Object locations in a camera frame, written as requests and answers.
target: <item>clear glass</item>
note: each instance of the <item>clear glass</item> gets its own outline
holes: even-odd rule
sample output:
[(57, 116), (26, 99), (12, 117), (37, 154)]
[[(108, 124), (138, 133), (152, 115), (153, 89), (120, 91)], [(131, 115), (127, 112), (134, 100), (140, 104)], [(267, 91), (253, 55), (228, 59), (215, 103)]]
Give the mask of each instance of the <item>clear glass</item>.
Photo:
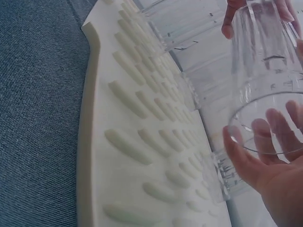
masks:
[(201, 0), (159, 0), (141, 14), (165, 50), (170, 51), (191, 37), (220, 26), (224, 11), (216, 1), (206, 6)]
[(247, 4), (233, 21), (229, 132), (251, 151), (296, 152), (303, 149), (303, 74), (297, 34), (290, 23), (281, 22), (273, 1), (248, 0)]

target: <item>glass tumbler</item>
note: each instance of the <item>glass tumbler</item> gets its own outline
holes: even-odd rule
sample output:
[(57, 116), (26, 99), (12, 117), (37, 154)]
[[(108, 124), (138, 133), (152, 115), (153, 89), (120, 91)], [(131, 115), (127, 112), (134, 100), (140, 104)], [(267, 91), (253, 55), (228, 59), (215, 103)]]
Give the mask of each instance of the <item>glass tumbler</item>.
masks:
[[(226, 4), (219, 0), (220, 6)], [(205, 5), (201, 0), (159, 0), (141, 11), (153, 32), (170, 51), (184, 41), (221, 26), (224, 10), (217, 1)]]
[(262, 154), (303, 152), (303, 71), (298, 37), (273, 0), (247, 0), (233, 21), (229, 133)]

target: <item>glass rim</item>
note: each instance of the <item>glass rim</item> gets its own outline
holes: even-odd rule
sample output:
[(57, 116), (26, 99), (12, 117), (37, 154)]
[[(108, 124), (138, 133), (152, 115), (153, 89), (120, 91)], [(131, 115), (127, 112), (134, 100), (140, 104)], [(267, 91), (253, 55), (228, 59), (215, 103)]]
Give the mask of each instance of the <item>glass rim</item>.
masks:
[[(256, 102), (256, 101), (258, 101), (258, 100), (260, 100), (260, 99), (263, 99), (263, 98), (266, 98), (266, 97), (269, 97), (269, 96), (280, 95), (280, 94), (299, 94), (299, 95), (303, 95), (303, 91), (302, 91), (302, 92), (282, 91), (282, 92), (276, 92), (276, 93), (268, 94), (268, 95), (265, 95), (265, 96), (261, 96), (261, 97), (255, 98), (255, 99), (251, 100), (249, 103), (246, 103), (245, 105), (243, 105), (243, 106), (241, 106), (240, 108), (238, 108), (236, 111), (233, 111), (231, 117), (230, 117), (229, 120), (228, 120), (228, 125), (227, 125), (227, 127), (228, 127), (228, 133), (229, 133), (231, 139), (232, 139), (234, 142), (236, 142), (239, 146), (243, 147), (244, 149), (249, 150), (249, 151), (252, 151), (252, 152), (255, 152), (255, 153), (258, 153), (258, 154), (261, 154), (261, 155), (285, 155), (285, 154), (292, 154), (292, 153), (298, 152), (298, 151), (300, 151), (300, 150), (303, 150), (303, 144), (302, 144), (302, 147), (301, 147), (301, 148), (298, 148), (298, 149), (292, 150), (292, 151), (288, 151), (288, 152), (284, 152), (284, 151), (279, 151), (279, 152), (276, 151), (276, 153), (259, 152), (259, 151), (257, 151), (257, 149), (252, 149), (252, 148), (249, 148), (248, 146), (245, 146), (245, 144), (246, 144), (247, 142), (249, 142), (249, 141), (251, 141), (251, 140), (254, 139), (254, 136), (252, 136), (251, 138), (249, 138), (249, 139), (246, 140), (246, 141), (243, 141), (243, 143), (239, 143), (239, 142), (237, 141), (237, 139), (233, 136), (234, 133), (233, 133), (233, 129), (232, 129), (232, 128), (234, 128), (235, 126), (233, 125), (232, 122), (235, 121), (235, 120), (237, 120), (236, 115), (237, 115), (241, 110), (243, 110), (245, 107), (247, 107), (247, 106), (250, 105), (251, 103)], [(253, 130), (252, 130), (251, 127), (248, 127), (248, 126), (244, 125), (241, 121), (239, 121), (239, 123), (240, 123), (240, 125), (241, 125), (242, 127), (245, 127), (245, 128), (248, 128), (248, 129), (249, 129), (249, 130), (245, 129), (246, 131), (249, 131), (249, 132), (251, 132), (251, 133), (253, 132)]]

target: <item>fingernail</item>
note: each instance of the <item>fingernail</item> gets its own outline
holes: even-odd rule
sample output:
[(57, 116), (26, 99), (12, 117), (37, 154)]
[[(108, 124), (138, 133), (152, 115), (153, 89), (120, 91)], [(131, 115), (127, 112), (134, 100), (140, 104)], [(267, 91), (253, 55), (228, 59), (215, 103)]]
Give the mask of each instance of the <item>fingernail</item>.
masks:
[(281, 18), (287, 22), (293, 22), (294, 17), (290, 14), (288, 9), (283, 9), (281, 13)]

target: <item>denim fabric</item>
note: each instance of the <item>denim fabric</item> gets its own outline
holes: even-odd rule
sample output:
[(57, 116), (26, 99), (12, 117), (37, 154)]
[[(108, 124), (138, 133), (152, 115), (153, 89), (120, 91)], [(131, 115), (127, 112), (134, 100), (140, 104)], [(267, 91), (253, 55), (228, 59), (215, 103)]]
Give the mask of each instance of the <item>denim fabric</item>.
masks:
[(0, 227), (75, 227), (76, 156), (97, 0), (0, 0)]

